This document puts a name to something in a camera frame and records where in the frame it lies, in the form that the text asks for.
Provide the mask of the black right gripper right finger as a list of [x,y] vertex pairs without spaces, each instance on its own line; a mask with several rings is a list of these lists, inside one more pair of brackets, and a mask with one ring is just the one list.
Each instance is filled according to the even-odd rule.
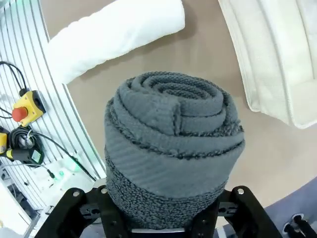
[[256,199],[243,185],[224,190],[213,204],[197,214],[190,229],[191,238],[211,238],[218,217],[234,229],[239,238],[279,238],[280,232]]

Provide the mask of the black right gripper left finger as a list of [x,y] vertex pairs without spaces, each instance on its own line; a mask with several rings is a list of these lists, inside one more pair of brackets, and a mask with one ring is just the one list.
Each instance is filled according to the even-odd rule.
[[79,238],[86,227],[101,219],[107,238],[128,238],[129,232],[106,186],[85,193],[70,188],[41,226],[42,238]]

